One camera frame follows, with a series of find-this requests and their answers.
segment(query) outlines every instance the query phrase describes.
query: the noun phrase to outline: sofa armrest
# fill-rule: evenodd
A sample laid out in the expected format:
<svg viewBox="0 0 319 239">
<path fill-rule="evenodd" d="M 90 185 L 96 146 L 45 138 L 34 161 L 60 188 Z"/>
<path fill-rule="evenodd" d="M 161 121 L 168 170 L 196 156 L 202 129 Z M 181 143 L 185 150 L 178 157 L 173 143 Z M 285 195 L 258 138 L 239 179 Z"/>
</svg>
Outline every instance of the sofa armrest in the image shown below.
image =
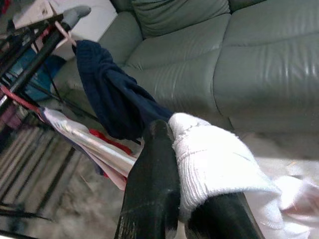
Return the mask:
<svg viewBox="0 0 319 239">
<path fill-rule="evenodd" d="M 265 0 L 228 0 L 229 8 L 232 12 L 237 11 L 241 8 L 245 8 Z"/>
<path fill-rule="evenodd" d="M 124 11 L 118 14 L 99 43 L 110 51 L 114 62 L 122 67 L 142 40 L 141 29 L 133 13 Z"/>
</svg>

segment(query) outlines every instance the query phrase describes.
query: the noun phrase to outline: leather sofa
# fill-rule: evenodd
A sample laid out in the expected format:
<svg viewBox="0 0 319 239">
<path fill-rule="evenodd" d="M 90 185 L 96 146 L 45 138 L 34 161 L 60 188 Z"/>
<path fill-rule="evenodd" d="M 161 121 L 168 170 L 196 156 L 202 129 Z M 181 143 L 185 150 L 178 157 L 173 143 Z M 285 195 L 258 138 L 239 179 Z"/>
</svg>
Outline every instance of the leather sofa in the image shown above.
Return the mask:
<svg viewBox="0 0 319 239">
<path fill-rule="evenodd" d="M 319 0 L 114 0 L 100 44 L 163 106 L 229 130 L 319 131 Z M 75 59 L 55 77 L 93 112 Z"/>
</svg>

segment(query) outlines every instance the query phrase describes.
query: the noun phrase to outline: red strap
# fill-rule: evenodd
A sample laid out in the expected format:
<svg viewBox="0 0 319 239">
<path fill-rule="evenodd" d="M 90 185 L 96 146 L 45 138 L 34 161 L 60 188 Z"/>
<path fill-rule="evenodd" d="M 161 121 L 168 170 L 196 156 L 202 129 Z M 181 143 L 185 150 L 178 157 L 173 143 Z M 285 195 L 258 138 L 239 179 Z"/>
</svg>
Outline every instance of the red strap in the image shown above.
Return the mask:
<svg viewBox="0 0 319 239">
<path fill-rule="evenodd" d="M 37 106 L 34 106 L 33 104 L 30 104 L 29 102 L 25 101 L 24 99 L 20 98 L 19 96 L 17 96 L 16 94 L 12 93 L 7 87 L 5 87 L 4 85 L 0 86 L 0 89 L 2 90 L 2 92 L 7 95 L 9 98 L 13 99 L 14 101 L 18 102 L 20 105 L 26 107 L 29 110 L 32 110 L 36 113 L 40 113 L 40 110 Z"/>
<path fill-rule="evenodd" d="M 120 143 L 114 142 L 114 141 L 112 141 L 112 140 L 106 138 L 105 135 L 102 134 L 101 132 L 99 132 L 99 131 L 97 131 L 97 130 L 95 130 L 95 129 L 90 129 L 90 133 L 91 133 L 92 135 L 94 135 L 94 136 L 96 136 L 96 137 L 98 137 L 98 138 L 104 140 L 106 143 L 109 143 L 109 144 L 111 144 L 111 145 L 114 145 L 115 147 L 117 147 L 117 148 L 123 150 L 126 154 L 132 155 L 132 151 L 131 151 L 130 148 L 126 147 L 125 145 L 122 145 L 122 144 L 120 144 Z"/>
</svg>

